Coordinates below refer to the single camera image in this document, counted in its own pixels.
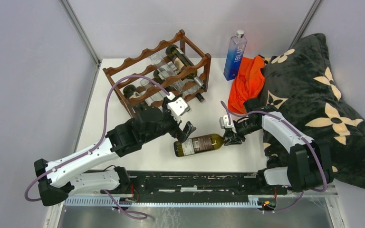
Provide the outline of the dark green wine bottle labelled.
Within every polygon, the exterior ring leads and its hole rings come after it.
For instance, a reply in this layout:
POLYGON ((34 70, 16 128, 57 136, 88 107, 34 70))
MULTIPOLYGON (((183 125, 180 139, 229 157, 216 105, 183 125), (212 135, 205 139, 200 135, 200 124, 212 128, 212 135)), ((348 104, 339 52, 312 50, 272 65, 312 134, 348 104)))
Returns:
MULTIPOLYGON (((134 85, 127 85, 123 88, 123 93, 127 99, 129 98, 140 98, 141 94, 137 91, 137 88, 134 85)), ((141 101, 133 106, 135 112, 140 112, 147 109, 149 105, 146 101, 141 101)))

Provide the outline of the small clear glass bottle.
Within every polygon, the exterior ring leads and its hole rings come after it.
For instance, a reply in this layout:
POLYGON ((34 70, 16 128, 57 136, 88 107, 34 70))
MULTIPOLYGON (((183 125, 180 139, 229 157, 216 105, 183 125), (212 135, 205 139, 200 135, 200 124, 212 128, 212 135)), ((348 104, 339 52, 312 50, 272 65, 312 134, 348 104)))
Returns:
MULTIPOLYGON (((177 76, 175 71, 167 64, 167 62, 164 60, 162 55, 160 54, 153 54, 150 56, 151 62, 156 66, 159 76, 166 80, 171 76, 177 76)), ((179 94, 183 93, 183 84, 181 80, 176 81, 172 84, 172 87, 179 92, 179 94)))

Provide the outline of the dark wine bottle brown label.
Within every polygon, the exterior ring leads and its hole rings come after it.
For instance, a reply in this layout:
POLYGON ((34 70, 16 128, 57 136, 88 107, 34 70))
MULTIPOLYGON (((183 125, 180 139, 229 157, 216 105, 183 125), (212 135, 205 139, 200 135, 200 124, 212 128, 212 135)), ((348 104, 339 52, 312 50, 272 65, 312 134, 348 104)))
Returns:
MULTIPOLYGON (((194 66, 192 61, 185 55, 185 53, 174 44, 168 46, 165 50, 165 53, 180 72, 182 72, 186 67, 194 66)), ((206 84, 198 77, 197 70, 188 74, 186 78, 192 79, 200 87, 200 89, 206 88, 206 84)))

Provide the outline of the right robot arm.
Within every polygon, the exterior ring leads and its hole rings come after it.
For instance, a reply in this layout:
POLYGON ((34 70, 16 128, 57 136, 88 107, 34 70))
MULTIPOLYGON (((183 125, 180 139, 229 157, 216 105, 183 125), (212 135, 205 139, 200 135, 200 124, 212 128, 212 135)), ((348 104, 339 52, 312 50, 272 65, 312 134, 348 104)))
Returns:
POLYGON ((262 129, 270 133, 288 154, 286 166, 268 167, 257 172, 257 191, 267 194, 275 186, 284 186, 294 192, 324 192, 333 181, 327 143, 302 133, 277 108, 261 105, 257 98, 248 99, 244 107, 247 112, 238 115, 243 118, 242 122, 232 120, 235 113, 229 109, 220 118, 220 126, 225 130, 224 145, 242 144, 247 134, 262 129))

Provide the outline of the dark wine bottle silver neck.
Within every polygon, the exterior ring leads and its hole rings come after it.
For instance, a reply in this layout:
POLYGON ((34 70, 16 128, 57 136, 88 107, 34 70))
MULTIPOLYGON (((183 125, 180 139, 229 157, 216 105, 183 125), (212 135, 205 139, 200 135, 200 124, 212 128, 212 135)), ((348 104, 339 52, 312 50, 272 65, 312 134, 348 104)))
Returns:
POLYGON ((208 134, 187 139, 185 142, 175 141, 173 144, 176 157, 184 157, 202 152, 220 149, 225 143, 225 138, 219 134, 208 134))

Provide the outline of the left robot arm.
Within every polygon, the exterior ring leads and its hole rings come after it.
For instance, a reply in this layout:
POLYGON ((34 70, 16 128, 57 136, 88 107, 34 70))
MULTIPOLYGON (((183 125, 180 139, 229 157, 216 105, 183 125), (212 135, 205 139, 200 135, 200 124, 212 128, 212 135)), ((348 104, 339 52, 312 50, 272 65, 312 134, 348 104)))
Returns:
POLYGON ((180 142, 186 141, 196 128, 187 122, 184 129, 180 129, 180 123, 168 108, 149 107, 108 131, 101 143, 55 161, 35 161, 42 204, 53 206, 82 191, 126 193, 130 180, 124 168, 115 167, 110 171, 92 171, 91 168, 136 152, 145 143, 167 133, 180 142))

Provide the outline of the tall clear glass bottle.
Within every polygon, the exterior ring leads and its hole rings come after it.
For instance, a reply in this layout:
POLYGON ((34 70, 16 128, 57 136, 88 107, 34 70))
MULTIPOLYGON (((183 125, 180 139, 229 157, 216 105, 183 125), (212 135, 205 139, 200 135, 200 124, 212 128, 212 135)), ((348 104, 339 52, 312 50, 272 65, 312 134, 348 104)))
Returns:
MULTIPOLYGON (((153 83, 151 81, 148 81, 146 79, 141 79, 139 81, 141 86, 144 88, 144 91, 141 93, 141 95, 144 95, 147 93, 148 89, 154 87, 153 83)), ((145 99, 148 105, 151 105, 153 102, 156 101, 163 101, 163 96, 160 94, 160 92, 157 92, 153 94, 152 96, 149 96, 145 99)))

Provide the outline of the clear square bottle black cap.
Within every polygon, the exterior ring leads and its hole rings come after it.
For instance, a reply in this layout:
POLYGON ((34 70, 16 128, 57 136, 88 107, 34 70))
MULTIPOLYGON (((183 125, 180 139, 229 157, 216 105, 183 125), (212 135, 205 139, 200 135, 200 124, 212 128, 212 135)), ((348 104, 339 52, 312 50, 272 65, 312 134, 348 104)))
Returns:
MULTIPOLYGON (((168 62, 168 65, 175 72, 175 74, 180 73, 180 71, 177 69, 177 67, 172 62, 168 62)), ((188 95, 195 95, 195 97, 198 99, 198 101, 202 103, 205 101, 205 98, 201 95, 201 93, 198 92, 199 89, 200 89, 200 87, 198 85, 194 85, 193 87, 184 91, 182 96, 186 97, 188 95)))

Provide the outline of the blue square glass bottle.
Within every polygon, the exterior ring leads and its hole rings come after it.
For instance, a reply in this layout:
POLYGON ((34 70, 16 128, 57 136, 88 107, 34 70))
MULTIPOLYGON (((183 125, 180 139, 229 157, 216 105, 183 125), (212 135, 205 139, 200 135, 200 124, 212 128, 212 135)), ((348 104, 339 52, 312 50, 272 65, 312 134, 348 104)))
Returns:
POLYGON ((238 75, 241 60, 247 44, 244 30, 238 30, 236 35, 230 38, 228 53, 224 67, 224 77, 227 81, 233 80, 238 75))

